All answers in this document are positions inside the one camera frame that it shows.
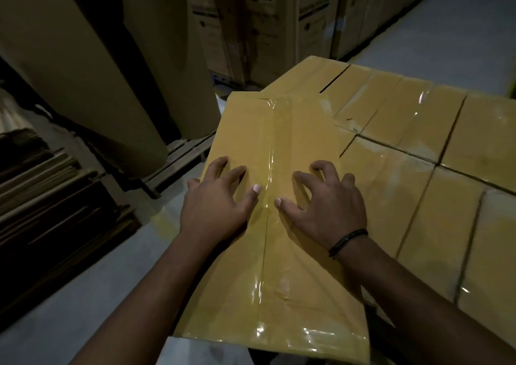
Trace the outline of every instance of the forearm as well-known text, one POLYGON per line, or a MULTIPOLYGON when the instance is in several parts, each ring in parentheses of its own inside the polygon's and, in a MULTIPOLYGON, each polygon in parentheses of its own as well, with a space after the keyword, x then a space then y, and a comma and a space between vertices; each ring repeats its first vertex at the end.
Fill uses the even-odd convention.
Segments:
POLYGON ((128 297, 100 326, 73 365, 155 364, 177 310, 212 247, 179 234, 128 297))
POLYGON ((514 363, 514 350, 439 296, 370 238, 350 241, 338 255, 430 363, 514 363))

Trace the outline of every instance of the skin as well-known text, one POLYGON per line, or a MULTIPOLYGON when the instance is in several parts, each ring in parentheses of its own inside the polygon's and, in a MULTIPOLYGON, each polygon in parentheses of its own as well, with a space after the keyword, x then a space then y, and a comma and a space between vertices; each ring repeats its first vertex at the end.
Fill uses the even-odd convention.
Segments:
MULTIPOLYGON (((221 157, 211 163, 202 182, 188 182, 179 235, 72 364, 156 363, 196 273, 217 244, 245 225, 261 191, 254 185, 236 203, 231 185, 246 169, 241 166, 220 177, 227 160, 221 157)), ((352 174, 341 181, 330 162, 316 161, 312 167, 322 171, 324 181, 312 174, 293 174, 312 192, 306 210, 286 198, 276 199, 275 205, 329 250, 348 233, 366 228, 365 205, 352 174)), ((507 343, 436 294, 370 238, 352 239, 336 258, 428 363, 516 364, 516 352, 507 343)))

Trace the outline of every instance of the floor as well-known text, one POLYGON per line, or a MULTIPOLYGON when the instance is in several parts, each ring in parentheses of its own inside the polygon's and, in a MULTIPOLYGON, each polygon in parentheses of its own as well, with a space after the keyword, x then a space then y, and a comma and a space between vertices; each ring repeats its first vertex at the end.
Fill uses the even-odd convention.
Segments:
MULTIPOLYGON (((516 0, 424 0, 352 62, 506 96, 516 76, 516 0)), ((219 106, 223 110, 224 102, 219 106)), ((144 225, 0 335, 0 363, 64 365, 158 259, 178 227, 186 179, 152 201, 129 195, 144 225)), ((301 364, 282 356, 275 363, 301 364)), ((240 346, 169 339, 159 364, 248 365, 240 346)))

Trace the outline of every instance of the wristband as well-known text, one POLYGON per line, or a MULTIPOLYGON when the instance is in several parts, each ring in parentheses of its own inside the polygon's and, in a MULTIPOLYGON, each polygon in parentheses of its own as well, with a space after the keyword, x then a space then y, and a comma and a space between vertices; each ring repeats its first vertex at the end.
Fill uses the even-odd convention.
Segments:
POLYGON ((348 243, 348 241, 350 241, 352 238, 360 236, 361 234, 364 234, 365 236, 367 236, 367 234, 368 234, 367 229, 365 229, 365 228, 357 229, 357 230, 351 232, 350 234, 345 235, 342 239, 340 239, 337 242, 336 245, 334 245, 330 249, 329 257, 334 258, 335 255, 337 255, 339 253, 339 251, 342 250, 342 248, 344 248, 344 246, 348 243))

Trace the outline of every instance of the warehouse floor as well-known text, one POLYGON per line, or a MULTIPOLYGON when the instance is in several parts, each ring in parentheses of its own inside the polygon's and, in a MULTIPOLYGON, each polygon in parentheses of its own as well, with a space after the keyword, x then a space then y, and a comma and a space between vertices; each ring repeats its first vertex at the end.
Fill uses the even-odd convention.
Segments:
MULTIPOLYGON (((424 0, 352 62, 506 96, 516 75, 516 0, 424 0)), ((151 223, 0 335, 0 363, 68 363, 161 255, 177 231, 186 179, 160 203, 132 195, 151 223)), ((251 364, 240 346, 169 339, 159 364, 251 364)), ((283 356, 275 363, 304 363, 283 356)))

